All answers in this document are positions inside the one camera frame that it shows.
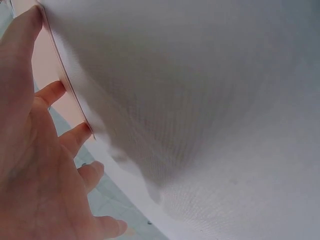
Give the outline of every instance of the white surface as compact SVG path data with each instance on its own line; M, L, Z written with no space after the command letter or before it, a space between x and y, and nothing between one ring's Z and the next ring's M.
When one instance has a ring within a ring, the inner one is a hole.
M317 1L42 3L90 152L170 239L319 239Z

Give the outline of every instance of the light blue surface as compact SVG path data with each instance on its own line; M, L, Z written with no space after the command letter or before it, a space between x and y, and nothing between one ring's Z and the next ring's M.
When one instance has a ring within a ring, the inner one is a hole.
M0 4L0 37L11 22L12 17L10 10L6 5ZM60 136L70 129L67 122L53 109L49 110L57 134ZM89 164L94 159L85 147L82 147L74 159L77 168L83 164ZM143 214L130 202L125 194L112 182L105 174L97 187L88 194L88 201L93 215L95 216L112 216L116 219L126 221L130 228L135 230L133 236L121 236L117 240L166 240L159 230L148 224Z

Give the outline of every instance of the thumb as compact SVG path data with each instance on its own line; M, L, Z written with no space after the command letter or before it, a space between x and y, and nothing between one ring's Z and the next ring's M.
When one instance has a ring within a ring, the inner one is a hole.
M24 55L31 61L36 38L42 28L42 15L35 5L16 17L3 34L0 46L12 54Z
M34 100L31 58L42 28L37 6L15 18L0 40L0 124L19 124Z

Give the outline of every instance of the white cloth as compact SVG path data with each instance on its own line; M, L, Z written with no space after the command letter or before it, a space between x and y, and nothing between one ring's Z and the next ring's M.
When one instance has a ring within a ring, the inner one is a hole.
M320 238L318 1L41 3L107 171L164 234Z

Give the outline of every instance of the skin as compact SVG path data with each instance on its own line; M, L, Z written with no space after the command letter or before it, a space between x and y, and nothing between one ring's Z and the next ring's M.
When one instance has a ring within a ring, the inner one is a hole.
M35 6L13 20L0 41L0 239L103 240L127 224L92 215L87 194L104 173L100 162L77 169L90 137L82 123L60 137L48 112L60 81L34 93L31 58L42 28Z

